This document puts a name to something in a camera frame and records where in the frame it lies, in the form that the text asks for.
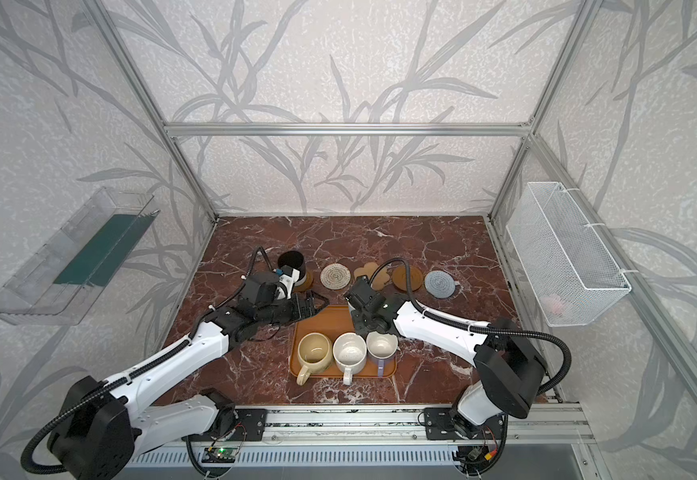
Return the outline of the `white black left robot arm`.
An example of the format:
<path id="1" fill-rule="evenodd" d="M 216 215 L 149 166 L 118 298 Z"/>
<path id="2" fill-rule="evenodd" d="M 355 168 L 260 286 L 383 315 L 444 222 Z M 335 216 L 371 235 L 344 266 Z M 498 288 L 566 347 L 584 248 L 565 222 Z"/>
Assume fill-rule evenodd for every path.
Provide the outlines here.
<path id="1" fill-rule="evenodd" d="M 174 344 L 102 381 L 86 376 L 76 382 L 58 417 L 38 436 L 58 460 L 46 472 L 112 479 L 144 452 L 228 422 L 232 402 L 218 392 L 168 406 L 154 403 L 204 365 L 252 340 L 258 329 L 314 317 L 330 303 L 318 293 L 295 292 L 292 284 L 286 272 L 250 274 L 232 298 L 200 316 Z"/>

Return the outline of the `brown round wooden coaster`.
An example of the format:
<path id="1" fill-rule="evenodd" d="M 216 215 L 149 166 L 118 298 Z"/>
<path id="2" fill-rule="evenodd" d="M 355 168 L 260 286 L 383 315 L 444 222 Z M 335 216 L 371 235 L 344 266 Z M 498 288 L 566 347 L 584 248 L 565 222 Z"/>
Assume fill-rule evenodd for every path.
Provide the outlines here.
<path id="1" fill-rule="evenodd" d="M 406 291 L 406 287 L 408 284 L 407 281 L 407 275 L 406 273 L 410 273 L 410 287 L 412 291 L 418 290 L 424 282 L 424 276 L 421 272 L 421 270 L 414 265 L 410 266 L 409 269 L 406 269 L 404 265 L 398 266 L 398 268 L 395 268 L 392 272 L 391 276 L 391 281 L 396 289 L 399 291 Z"/>

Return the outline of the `black mug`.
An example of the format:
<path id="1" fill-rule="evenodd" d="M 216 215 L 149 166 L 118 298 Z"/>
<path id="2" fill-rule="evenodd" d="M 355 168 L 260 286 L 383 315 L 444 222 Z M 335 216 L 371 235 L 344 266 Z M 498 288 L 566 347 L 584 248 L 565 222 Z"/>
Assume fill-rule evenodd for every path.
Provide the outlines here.
<path id="1" fill-rule="evenodd" d="M 278 256 L 278 268 L 290 267 L 293 270 L 298 270 L 300 276 L 296 281 L 296 286 L 300 286 L 306 282 L 306 260 L 304 254 L 298 250 L 286 251 Z"/>

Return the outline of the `white and purple mug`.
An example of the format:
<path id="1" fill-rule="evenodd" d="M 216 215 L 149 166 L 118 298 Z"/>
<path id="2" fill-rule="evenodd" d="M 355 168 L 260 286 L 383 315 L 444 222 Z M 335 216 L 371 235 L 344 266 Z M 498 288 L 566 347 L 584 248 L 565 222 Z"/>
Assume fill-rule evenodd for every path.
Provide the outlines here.
<path id="1" fill-rule="evenodd" d="M 393 334 L 369 332 L 365 343 L 368 358 L 375 365 L 376 376 L 382 378 L 386 367 L 394 360 L 398 350 L 398 338 Z"/>

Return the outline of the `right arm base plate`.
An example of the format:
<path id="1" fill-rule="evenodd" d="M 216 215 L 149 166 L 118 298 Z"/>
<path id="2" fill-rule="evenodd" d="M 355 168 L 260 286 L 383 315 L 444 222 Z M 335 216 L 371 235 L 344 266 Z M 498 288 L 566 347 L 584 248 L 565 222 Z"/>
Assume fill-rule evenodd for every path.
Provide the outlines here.
<path id="1" fill-rule="evenodd" d="M 430 441 L 491 441 L 498 440 L 503 435 L 506 420 L 504 414 L 498 414 L 488 418 L 484 424 L 475 425 L 455 413 L 453 408 L 428 407 L 422 410 L 419 423 L 425 430 L 426 439 Z"/>

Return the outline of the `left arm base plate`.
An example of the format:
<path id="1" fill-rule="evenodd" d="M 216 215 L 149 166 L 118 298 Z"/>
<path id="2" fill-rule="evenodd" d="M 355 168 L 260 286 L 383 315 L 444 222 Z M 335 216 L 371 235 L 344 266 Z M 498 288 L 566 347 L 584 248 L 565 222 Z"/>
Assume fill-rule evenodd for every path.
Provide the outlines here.
<path id="1" fill-rule="evenodd" d="M 202 434 L 188 436 L 191 442 L 258 442 L 262 441 L 268 410 L 258 408 L 222 409 L 210 428 Z"/>

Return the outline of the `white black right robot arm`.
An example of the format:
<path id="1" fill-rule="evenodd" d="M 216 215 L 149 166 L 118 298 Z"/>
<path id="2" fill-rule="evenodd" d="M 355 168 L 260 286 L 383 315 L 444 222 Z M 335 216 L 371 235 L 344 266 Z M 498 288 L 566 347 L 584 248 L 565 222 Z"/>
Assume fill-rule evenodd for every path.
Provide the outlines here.
<path id="1" fill-rule="evenodd" d="M 469 321 L 427 308 L 402 294 L 385 296 L 365 276 L 344 295 L 357 332 L 392 334 L 432 344 L 467 361 L 477 372 L 450 409 L 463 436 L 505 415 L 528 416 L 545 376 L 546 363 L 527 334 L 509 320 Z"/>

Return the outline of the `grey round woven coaster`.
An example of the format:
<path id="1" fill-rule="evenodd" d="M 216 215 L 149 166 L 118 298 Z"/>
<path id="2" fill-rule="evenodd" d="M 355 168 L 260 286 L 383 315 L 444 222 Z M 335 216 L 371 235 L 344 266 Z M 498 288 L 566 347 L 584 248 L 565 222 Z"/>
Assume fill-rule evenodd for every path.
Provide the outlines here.
<path id="1" fill-rule="evenodd" d="M 424 277 L 426 291 L 437 299 L 447 299 L 456 294 L 458 283 L 447 272 L 435 270 Z"/>

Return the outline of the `cork flower-shaped coaster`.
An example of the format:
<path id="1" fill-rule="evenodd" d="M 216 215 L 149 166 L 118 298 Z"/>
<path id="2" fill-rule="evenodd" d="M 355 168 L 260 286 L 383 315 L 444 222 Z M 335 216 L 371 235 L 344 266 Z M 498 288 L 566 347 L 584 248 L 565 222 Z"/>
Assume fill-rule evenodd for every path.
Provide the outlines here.
<path id="1" fill-rule="evenodd" d="M 372 283 L 379 277 L 379 266 L 375 262 L 367 262 L 364 266 L 354 270 L 353 277 L 355 280 L 365 277 L 369 283 Z"/>

